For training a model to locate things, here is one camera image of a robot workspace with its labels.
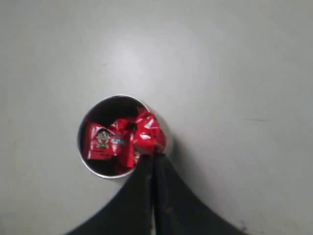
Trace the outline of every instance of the white surface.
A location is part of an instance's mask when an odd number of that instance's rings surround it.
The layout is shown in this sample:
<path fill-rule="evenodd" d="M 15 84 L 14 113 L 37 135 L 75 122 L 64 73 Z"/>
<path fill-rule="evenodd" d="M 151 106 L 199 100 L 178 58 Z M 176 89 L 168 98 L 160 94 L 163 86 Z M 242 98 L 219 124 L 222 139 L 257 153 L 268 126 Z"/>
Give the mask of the white surface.
<path fill-rule="evenodd" d="M 313 234 L 313 2 L 1 0 L 0 234 L 58 235 L 125 179 L 80 162 L 98 100 L 130 94 L 179 174 L 254 235 Z"/>

